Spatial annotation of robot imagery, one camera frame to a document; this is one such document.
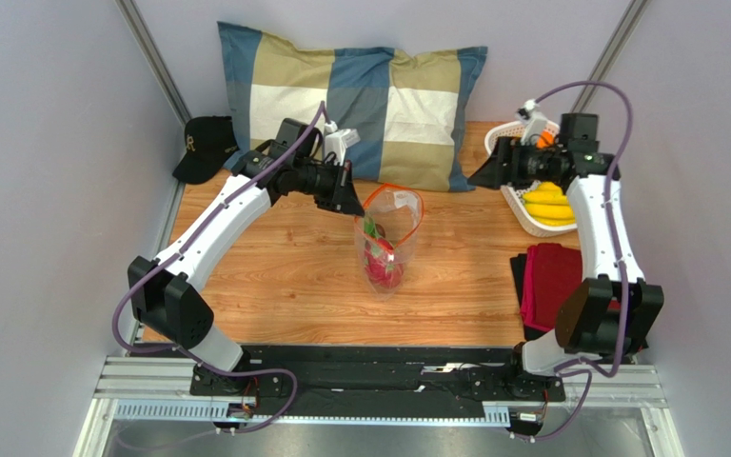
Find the clear orange zip bag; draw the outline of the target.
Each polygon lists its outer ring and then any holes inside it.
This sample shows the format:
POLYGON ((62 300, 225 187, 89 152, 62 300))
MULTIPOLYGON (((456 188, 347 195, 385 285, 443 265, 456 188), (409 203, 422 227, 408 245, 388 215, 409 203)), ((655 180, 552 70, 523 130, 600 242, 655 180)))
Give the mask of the clear orange zip bag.
POLYGON ((365 216, 354 218, 354 247, 358 254, 358 265, 370 291, 377 297, 386 299, 401 288, 409 264, 414 259, 419 231, 425 216, 425 203, 422 196, 412 189, 382 184, 366 198, 363 207, 365 216), (405 268, 402 283, 390 292, 376 290, 366 279, 363 223, 367 216, 384 227, 387 239, 395 247, 396 259, 405 268))

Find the yellow banana bunch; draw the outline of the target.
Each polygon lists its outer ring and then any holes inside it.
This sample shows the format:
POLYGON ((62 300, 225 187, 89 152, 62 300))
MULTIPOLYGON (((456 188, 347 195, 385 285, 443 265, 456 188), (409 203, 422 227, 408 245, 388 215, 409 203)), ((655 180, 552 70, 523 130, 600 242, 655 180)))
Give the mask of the yellow banana bunch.
POLYGON ((539 223, 550 227, 562 227, 576 222, 562 189, 552 183, 540 183, 521 196, 524 209, 539 223))

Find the red dragon fruit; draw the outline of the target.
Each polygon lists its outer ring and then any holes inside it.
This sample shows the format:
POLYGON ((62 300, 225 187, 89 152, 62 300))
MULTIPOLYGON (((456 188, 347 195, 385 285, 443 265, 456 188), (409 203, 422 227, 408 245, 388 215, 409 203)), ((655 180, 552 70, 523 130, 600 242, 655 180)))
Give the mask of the red dragon fruit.
POLYGON ((394 245, 387 239, 384 227, 370 216, 364 219, 363 230, 366 279, 376 290, 395 290, 402 283, 405 268, 396 259, 394 245))

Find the orange fruit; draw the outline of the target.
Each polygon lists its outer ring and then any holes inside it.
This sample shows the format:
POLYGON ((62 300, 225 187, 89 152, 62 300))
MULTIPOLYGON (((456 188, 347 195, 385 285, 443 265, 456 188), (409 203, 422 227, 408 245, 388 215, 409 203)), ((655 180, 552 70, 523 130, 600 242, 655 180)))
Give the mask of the orange fruit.
POLYGON ((537 135, 537 141, 535 143, 535 146, 538 149, 546 149, 551 148, 555 145, 555 135, 548 131, 543 130, 541 133, 537 135))

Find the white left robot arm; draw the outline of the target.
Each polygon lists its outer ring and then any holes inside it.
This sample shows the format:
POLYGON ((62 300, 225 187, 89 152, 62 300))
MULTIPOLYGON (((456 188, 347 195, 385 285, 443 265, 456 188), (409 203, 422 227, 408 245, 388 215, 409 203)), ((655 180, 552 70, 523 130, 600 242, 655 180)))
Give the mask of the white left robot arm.
POLYGON ((211 205, 169 247, 128 268, 127 304, 133 317, 168 338, 194 360, 231 372, 242 347, 215 324, 202 297, 207 279, 238 238, 282 196, 309 195, 318 209, 362 216, 346 152, 356 129, 321 128, 285 119, 275 138, 245 152, 211 205))

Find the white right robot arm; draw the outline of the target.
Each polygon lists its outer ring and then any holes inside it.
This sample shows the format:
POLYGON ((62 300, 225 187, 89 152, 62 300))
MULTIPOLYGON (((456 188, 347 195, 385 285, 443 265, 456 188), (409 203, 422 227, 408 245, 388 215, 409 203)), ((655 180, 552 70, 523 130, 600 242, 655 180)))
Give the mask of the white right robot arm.
POLYGON ((567 113, 559 123, 536 113, 492 129, 486 161, 470 184, 510 192, 550 182, 571 207, 582 255, 582 281, 563 301, 553 329, 521 348, 523 372, 556 376, 587 364, 612 377, 647 347, 662 310, 661 287, 647 282, 629 245, 621 208, 618 158, 599 150, 599 118, 567 113))

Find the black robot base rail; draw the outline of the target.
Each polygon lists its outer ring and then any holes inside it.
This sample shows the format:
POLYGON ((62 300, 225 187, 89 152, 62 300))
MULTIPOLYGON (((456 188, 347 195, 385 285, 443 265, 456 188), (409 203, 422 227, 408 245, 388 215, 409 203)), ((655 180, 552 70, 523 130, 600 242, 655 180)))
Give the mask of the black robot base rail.
POLYGON ((565 401, 555 378, 525 375, 515 348, 245 345, 241 379, 194 368, 195 396, 249 395, 259 415, 297 394, 289 416, 478 419, 484 403, 565 401))

